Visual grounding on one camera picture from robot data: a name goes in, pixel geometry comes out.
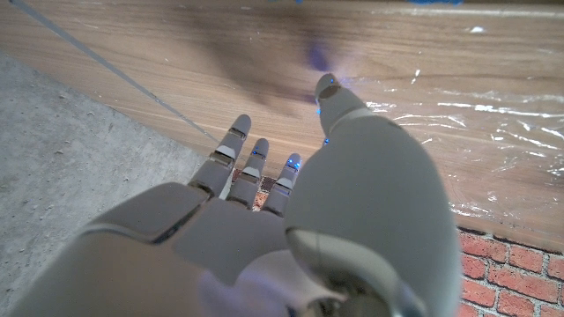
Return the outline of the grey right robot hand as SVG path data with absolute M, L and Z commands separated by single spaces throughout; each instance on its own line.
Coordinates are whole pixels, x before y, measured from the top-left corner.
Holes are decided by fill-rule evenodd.
M 326 74 L 325 133 L 292 155 L 253 210 L 268 153 L 239 116 L 187 184 L 95 218 L 12 308 L 15 316 L 454 316 L 460 246 L 423 146 Z

